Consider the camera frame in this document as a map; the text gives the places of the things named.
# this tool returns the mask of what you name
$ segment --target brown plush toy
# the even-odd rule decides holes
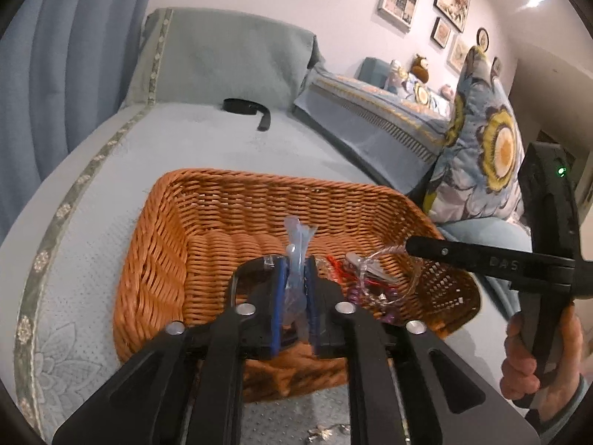
[[[428,82],[428,60],[416,54],[414,61],[411,63],[411,73],[416,75],[422,83]]]

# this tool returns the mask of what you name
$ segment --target framed picture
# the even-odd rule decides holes
[[[451,46],[449,58],[447,63],[454,68],[457,73],[461,73],[463,70],[463,64],[466,62],[467,53],[470,51],[470,47],[462,40],[461,35],[456,35]]]
[[[477,42],[478,42],[478,46],[484,50],[484,52],[487,52],[488,47],[490,47],[490,35],[488,35],[488,32],[486,31],[485,28],[480,28],[478,30],[478,34],[476,36]]]
[[[417,2],[418,0],[381,0],[379,2],[379,14],[409,30],[414,19]]]
[[[437,42],[441,49],[444,49],[449,43],[450,36],[451,27],[447,25],[447,22],[443,18],[438,17],[437,21],[435,21],[435,28],[432,29],[432,40]]]
[[[470,0],[435,0],[435,6],[463,33],[466,27]]]
[[[492,73],[497,77],[500,77],[500,73],[502,72],[502,62],[500,58],[494,57],[494,62],[492,62]]]

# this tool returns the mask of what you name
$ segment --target clear plastic bag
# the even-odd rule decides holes
[[[317,226],[309,227],[301,224],[295,216],[284,218],[284,227],[288,233],[290,244],[286,247],[289,271],[284,290],[284,326],[296,325],[298,336],[306,339],[307,298],[305,296],[305,258],[309,242],[317,230]]]

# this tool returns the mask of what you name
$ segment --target orange wicker basket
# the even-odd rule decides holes
[[[113,331],[123,361],[167,323],[213,320],[223,311],[233,271],[265,254],[284,253],[284,217],[317,225],[308,252],[367,256],[411,235],[442,238],[407,197],[387,187],[215,169],[169,172],[153,186],[134,231],[117,290]],[[409,279],[404,255],[381,260]],[[480,294],[463,271],[427,263],[402,307],[441,337],[472,319]],[[246,401],[277,399],[346,383],[343,359],[316,359],[299,344],[269,362],[245,366]]]

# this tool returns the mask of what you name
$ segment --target curtain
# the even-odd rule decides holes
[[[121,105],[148,0],[26,0],[0,40],[0,243],[41,182]]]

